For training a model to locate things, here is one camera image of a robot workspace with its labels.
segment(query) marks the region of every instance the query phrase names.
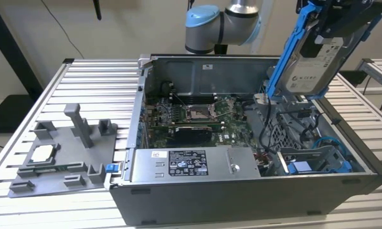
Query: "metal slat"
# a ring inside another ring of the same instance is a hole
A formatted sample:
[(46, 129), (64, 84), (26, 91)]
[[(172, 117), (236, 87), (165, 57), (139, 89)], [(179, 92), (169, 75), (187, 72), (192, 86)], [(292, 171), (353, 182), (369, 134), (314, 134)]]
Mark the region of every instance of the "metal slat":
[(382, 130), (378, 131), (357, 131), (362, 140), (382, 139)]
[(96, 95), (127, 95), (136, 93), (132, 90), (56, 90), (52, 96), (96, 96)]
[[(48, 104), (42, 112), (62, 112), (67, 104)], [(81, 111), (132, 111), (133, 104), (81, 104)]]
[(48, 100), (46, 104), (93, 104), (93, 103), (133, 103), (135, 96), (133, 95), (123, 95), (123, 96), (76, 96), (76, 97), (52, 97)]
[(69, 77), (69, 78), (62, 78), (61, 83), (131, 83), (136, 82), (137, 78), (135, 77), (109, 77), (103, 75), (103, 77), (96, 76), (96, 77)]
[[(125, 111), (109, 111), (109, 112), (101, 112), (101, 111), (84, 111), (80, 112), (80, 115), (83, 118), (92, 120), (92, 119), (124, 119), (131, 120), (132, 118), (132, 112)], [(71, 120), (68, 116), (65, 116), (64, 112), (46, 112), (41, 113), (37, 121), (62, 121), (62, 120)]]
[(60, 83), (57, 90), (64, 89), (133, 89), (137, 87), (136, 82), (127, 83)]

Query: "aluminum extrusion table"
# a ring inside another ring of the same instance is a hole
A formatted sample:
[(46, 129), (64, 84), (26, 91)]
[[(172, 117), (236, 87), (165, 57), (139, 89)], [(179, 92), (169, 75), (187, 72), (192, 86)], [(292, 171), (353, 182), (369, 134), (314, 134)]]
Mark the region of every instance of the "aluminum extrusion table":
[(363, 71), (382, 85), (382, 59), (362, 59), (357, 70)]
[[(0, 229), (125, 227), (111, 194), (104, 189), (16, 199), (6, 198), (6, 194), (34, 139), (30, 130), (36, 121), (50, 120), (54, 126), (72, 125), (62, 113), (67, 103), (81, 104), (81, 116), (89, 124), (109, 118), (119, 125), (113, 160), (124, 159), (137, 78), (136, 60), (75, 60), (72, 64), (61, 65), (0, 154)], [(330, 84), (326, 98), (382, 161), (382, 113), (341, 75)], [(167, 228), (382, 228), (382, 186), (369, 195), (351, 197), (326, 216)]]

